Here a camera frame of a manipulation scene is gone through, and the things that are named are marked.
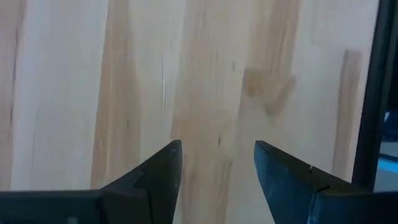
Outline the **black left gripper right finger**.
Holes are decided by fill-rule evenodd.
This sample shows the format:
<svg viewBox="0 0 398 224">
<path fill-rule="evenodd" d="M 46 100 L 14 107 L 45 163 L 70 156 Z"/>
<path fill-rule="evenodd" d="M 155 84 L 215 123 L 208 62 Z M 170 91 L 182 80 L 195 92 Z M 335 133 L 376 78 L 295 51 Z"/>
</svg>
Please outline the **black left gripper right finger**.
<svg viewBox="0 0 398 224">
<path fill-rule="evenodd" d="M 371 192 L 265 142 L 254 163 L 275 224 L 398 224 L 398 192 Z"/>
</svg>

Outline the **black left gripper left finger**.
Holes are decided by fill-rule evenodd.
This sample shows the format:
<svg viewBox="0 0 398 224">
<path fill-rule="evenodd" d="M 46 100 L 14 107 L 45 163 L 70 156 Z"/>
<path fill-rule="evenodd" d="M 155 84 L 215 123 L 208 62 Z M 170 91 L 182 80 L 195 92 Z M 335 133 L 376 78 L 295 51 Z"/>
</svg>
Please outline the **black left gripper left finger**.
<svg viewBox="0 0 398 224">
<path fill-rule="evenodd" d="M 0 192 L 0 224 L 172 224 L 181 175 L 173 140 L 100 189 Z"/>
</svg>

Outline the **black table edge strip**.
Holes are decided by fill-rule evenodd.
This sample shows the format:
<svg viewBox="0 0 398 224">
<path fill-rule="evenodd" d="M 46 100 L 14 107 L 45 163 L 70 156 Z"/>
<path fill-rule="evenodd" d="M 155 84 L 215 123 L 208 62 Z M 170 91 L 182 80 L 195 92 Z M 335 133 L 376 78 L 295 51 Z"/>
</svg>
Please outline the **black table edge strip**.
<svg viewBox="0 0 398 224">
<path fill-rule="evenodd" d="M 352 183 L 372 191 L 398 47 L 398 0 L 379 0 Z"/>
</svg>

